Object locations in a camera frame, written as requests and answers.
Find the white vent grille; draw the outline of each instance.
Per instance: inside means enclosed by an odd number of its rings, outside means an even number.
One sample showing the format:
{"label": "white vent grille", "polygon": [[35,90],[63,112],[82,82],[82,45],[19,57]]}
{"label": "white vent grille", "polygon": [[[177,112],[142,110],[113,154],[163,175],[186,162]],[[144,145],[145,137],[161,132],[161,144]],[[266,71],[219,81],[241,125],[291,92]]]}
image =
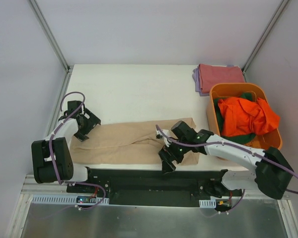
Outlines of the white vent grille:
{"label": "white vent grille", "polygon": [[215,201],[215,199],[211,199],[211,200],[199,200],[199,204],[201,208],[216,208],[217,207],[217,203]]}
{"label": "white vent grille", "polygon": [[[81,196],[76,195],[33,195],[32,203],[36,204],[60,204],[60,205],[75,205],[76,198]],[[93,205],[99,202],[102,198],[92,198],[90,203],[84,205]],[[109,198],[105,198],[99,205],[109,205]]]}

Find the dark green cloth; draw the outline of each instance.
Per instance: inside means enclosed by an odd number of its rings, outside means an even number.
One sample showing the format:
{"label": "dark green cloth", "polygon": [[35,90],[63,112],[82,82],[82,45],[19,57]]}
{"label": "dark green cloth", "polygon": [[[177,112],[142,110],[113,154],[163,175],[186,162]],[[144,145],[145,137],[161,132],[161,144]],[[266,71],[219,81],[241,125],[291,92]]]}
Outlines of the dark green cloth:
{"label": "dark green cloth", "polygon": [[[252,100],[252,94],[251,93],[243,93],[240,96],[240,98],[244,98],[244,99],[247,99],[249,101],[253,101]],[[221,99],[221,98],[215,98],[213,100],[213,103],[214,103],[214,108],[215,108],[215,114],[217,116],[219,130],[220,130],[220,133],[221,133],[222,130],[223,130],[224,118],[222,117],[220,108],[218,106],[219,99]],[[250,142],[252,139],[255,138],[255,136],[256,136],[255,133],[251,133],[251,134],[248,134],[248,135],[237,135],[237,136],[231,136],[231,137],[222,136],[222,137],[224,139],[227,139],[227,140],[230,140],[232,142],[235,142],[235,143],[238,143],[238,144],[242,144],[243,145],[243,144],[246,144],[246,143]]]}

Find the white table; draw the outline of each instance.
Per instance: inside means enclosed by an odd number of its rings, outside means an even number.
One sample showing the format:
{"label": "white table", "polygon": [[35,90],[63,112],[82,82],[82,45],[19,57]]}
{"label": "white table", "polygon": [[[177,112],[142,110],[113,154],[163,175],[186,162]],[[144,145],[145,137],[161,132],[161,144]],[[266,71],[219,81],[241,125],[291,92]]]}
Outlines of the white table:
{"label": "white table", "polygon": [[[209,129],[209,97],[195,92],[196,65],[76,64],[67,89],[86,96],[85,105],[102,124],[192,117],[196,130]],[[67,100],[81,100],[70,95]],[[103,169],[161,170],[161,165],[88,165]],[[177,166],[182,171],[246,170],[231,161],[200,155],[199,163]]]}

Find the brown fabric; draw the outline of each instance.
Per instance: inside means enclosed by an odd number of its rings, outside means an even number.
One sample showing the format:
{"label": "brown fabric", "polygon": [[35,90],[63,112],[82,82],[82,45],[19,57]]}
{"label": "brown fabric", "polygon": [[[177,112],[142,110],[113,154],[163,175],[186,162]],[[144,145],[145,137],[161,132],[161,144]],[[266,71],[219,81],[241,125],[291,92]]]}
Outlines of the brown fabric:
{"label": "brown fabric", "polygon": [[[158,152],[164,142],[155,138],[155,125],[170,130],[179,120],[195,128],[192,118],[96,126],[88,134],[88,140],[80,142],[72,138],[72,160],[80,164],[160,164]],[[199,153],[190,151],[181,164],[197,164],[198,160]]]}

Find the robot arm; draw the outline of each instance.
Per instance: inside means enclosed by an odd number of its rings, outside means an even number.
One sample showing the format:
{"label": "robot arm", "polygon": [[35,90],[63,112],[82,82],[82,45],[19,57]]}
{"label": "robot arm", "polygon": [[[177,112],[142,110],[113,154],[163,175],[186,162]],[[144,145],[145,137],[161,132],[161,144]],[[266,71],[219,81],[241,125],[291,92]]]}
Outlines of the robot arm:
{"label": "robot arm", "polygon": [[[242,165],[249,170],[248,177],[253,179],[251,182],[256,183],[260,191],[274,199],[282,198],[292,178],[292,175],[288,172],[267,163],[260,158],[260,156],[268,158],[269,160],[292,170],[284,156],[276,148],[270,147],[268,150],[250,148],[223,139],[222,137],[214,135],[212,132],[207,130],[200,130],[199,132],[196,132],[183,121],[176,123],[172,127],[171,131],[178,138],[176,141],[177,143],[169,141],[169,143],[164,145],[164,147],[159,151],[159,156],[162,161],[162,172],[164,174],[175,171],[176,167],[173,164],[173,161],[179,164],[182,162],[185,153],[193,151],[195,153],[221,157]],[[162,138],[164,136],[161,132],[164,133],[165,131],[157,129],[157,138]],[[222,179],[222,184],[226,188],[229,187],[227,177],[230,175],[232,177],[235,176],[232,172],[226,172]],[[237,188],[246,187],[240,187],[238,185],[237,187],[232,188],[230,185],[229,189],[233,190]]]}
{"label": "robot arm", "polygon": [[[52,140],[53,154],[56,159],[57,168],[61,180],[67,181],[86,181],[87,168],[73,164],[69,152],[69,145],[73,135],[80,141],[88,139],[86,136],[97,124],[100,124],[100,119],[95,116],[90,110],[80,108],[66,122],[65,118],[76,110],[81,104],[81,101],[69,101],[68,110],[59,118],[57,127],[64,124]],[[32,162],[34,178],[37,183],[54,182],[57,180],[55,170],[52,164],[49,140],[53,133],[48,135],[43,140],[34,141],[32,143]]]}

